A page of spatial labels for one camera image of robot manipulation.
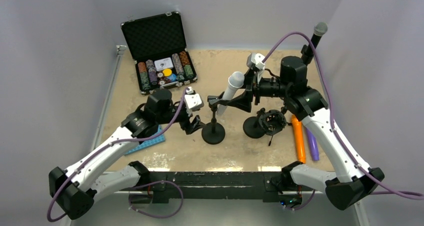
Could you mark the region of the orange microphone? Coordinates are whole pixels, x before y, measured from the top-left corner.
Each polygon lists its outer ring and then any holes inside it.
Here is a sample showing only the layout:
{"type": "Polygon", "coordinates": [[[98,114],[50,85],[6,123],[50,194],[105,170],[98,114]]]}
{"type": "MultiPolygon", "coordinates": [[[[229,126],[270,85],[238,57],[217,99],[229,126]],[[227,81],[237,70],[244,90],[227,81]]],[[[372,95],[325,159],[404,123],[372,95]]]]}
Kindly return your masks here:
{"type": "Polygon", "coordinates": [[[302,162],[303,164],[305,164],[306,163],[306,153],[305,153],[302,123],[293,114],[291,116],[291,124],[292,124],[292,127],[293,127],[293,135],[294,135],[294,142],[295,142],[297,160],[299,162],[302,162]]]}

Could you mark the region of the black shock mount round stand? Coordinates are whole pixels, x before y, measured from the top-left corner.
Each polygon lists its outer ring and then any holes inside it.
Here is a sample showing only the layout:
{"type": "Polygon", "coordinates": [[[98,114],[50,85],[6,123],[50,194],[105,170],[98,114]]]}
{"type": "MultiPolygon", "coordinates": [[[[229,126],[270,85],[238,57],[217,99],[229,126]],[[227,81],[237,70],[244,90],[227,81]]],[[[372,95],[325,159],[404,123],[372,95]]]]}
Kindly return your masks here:
{"type": "Polygon", "coordinates": [[[248,137],[259,139],[264,135],[270,136],[267,131],[267,112],[265,108],[261,108],[256,112],[256,116],[251,116],[244,121],[242,129],[248,137]]]}

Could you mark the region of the black clip round base stand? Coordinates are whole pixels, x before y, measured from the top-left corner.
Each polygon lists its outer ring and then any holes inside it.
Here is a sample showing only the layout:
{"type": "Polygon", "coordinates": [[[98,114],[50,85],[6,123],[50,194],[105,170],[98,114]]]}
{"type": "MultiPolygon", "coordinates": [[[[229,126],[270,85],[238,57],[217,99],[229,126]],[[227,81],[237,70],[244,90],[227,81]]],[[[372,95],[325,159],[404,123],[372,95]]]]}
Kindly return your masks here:
{"type": "Polygon", "coordinates": [[[212,111],[212,118],[201,131],[202,139],[210,145],[217,145],[221,143],[226,135],[225,128],[217,122],[216,114],[218,111],[218,105],[221,104],[221,100],[224,92],[219,96],[209,95],[207,102],[210,110],[212,111]]]}

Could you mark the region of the purple microphone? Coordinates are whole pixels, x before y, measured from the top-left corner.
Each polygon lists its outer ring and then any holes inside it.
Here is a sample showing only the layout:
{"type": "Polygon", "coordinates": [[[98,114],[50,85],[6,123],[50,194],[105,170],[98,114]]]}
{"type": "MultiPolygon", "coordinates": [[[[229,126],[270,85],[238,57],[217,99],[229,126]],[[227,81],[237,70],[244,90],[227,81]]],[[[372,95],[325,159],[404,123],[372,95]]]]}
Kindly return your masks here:
{"type": "Polygon", "coordinates": [[[320,152],[319,152],[317,140],[309,129],[305,128],[305,132],[306,132],[306,135],[307,135],[307,140],[308,140],[311,158],[312,158],[313,161],[319,161],[320,160],[320,152]]]}

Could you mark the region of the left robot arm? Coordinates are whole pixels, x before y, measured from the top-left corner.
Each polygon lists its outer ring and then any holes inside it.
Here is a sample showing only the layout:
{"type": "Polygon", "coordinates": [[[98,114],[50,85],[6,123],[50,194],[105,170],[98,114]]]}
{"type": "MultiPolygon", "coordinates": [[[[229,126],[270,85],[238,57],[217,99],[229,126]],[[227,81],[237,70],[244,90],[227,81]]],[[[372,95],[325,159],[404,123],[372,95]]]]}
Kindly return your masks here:
{"type": "Polygon", "coordinates": [[[155,182],[148,168],[139,161],[132,161],[110,174],[106,171],[125,153],[161,136],[160,125],[167,131],[172,124],[178,123],[187,135],[193,134],[203,126],[199,116],[193,115],[193,112],[203,106],[200,94],[192,87],[184,89],[178,102],[173,102],[168,89],[156,90],[87,156],[65,169],[56,167],[50,171],[51,203],[59,205],[65,217],[75,220],[115,192],[148,189],[155,182]]]}

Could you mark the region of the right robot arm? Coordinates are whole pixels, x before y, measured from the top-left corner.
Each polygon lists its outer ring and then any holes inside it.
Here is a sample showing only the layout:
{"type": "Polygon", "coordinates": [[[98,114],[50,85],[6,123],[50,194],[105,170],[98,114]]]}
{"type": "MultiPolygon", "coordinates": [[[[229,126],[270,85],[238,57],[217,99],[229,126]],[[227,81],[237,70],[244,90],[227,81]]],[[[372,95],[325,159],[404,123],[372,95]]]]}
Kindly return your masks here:
{"type": "Polygon", "coordinates": [[[354,150],[331,117],[331,109],[319,91],[308,86],[308,61],[303,57],[286,56],[281,60],[279,76],[263,77],[264,56],[253,53],[248,57],[248,70],[235,71],[228,78],[225,91],[219,96],[218,112],[234,107],[252,110],[260,98],[280,98],[284,109],[291,112],[312,132],[331,162],[328,172],[295,161],[281,170],[277,186],[288,190],[306,186],[324,193],[331,204],[345,210],[373,193],[384,179],[383,171],[372,168],[354,150]]]}

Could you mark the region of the white microphone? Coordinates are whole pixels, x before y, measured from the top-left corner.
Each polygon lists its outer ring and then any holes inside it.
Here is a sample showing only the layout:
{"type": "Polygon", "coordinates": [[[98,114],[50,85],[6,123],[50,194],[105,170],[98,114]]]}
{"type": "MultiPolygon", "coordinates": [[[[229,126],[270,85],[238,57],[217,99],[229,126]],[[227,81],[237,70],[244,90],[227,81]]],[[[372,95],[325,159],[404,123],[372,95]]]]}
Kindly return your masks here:
{"type": "Polygon", "coordinates": [[[228,77],[227,88],[225,89],[221,100],[229,101],[236,94],[237,90],[244,85],[245,75],[240,71],[233,72],[228,77]]]}

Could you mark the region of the black silver-head microphone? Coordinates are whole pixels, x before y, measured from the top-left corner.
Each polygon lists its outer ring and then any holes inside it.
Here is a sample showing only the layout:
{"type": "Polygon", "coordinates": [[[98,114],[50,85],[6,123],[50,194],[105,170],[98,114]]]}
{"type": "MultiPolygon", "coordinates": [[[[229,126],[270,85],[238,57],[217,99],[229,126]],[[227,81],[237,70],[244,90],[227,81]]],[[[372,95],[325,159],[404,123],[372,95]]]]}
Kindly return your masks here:
{"type": "Polygon", "coordinates": [[[305,65],[309,65],[313,60],[315,54],[312,46],[316,49],[322,36],[328,31],[328,24],[326,22],[318,22],[313,29],[311,43],[304,45],[301,49],[301,59],[305,65]]]}

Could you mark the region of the black tripod shock mount stand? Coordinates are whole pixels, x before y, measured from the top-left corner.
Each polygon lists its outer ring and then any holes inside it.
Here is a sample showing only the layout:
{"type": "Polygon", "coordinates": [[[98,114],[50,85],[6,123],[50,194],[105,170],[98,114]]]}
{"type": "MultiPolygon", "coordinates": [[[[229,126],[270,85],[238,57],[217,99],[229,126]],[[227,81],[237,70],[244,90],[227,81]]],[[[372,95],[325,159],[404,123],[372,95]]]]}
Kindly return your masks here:
{"type": "Polygon", "coordinates": [[[287,125],[287,120],[285,114],[287,113],[288,108],[284,105],[280,111],[276,109],[271,109],[266,113],[266,124],[267,124],[267,132],[270,136],[270,140],[268,142],[268,146],[270,147],[272,144],[272,140],[274,135],[282,131],[287,125]]]}

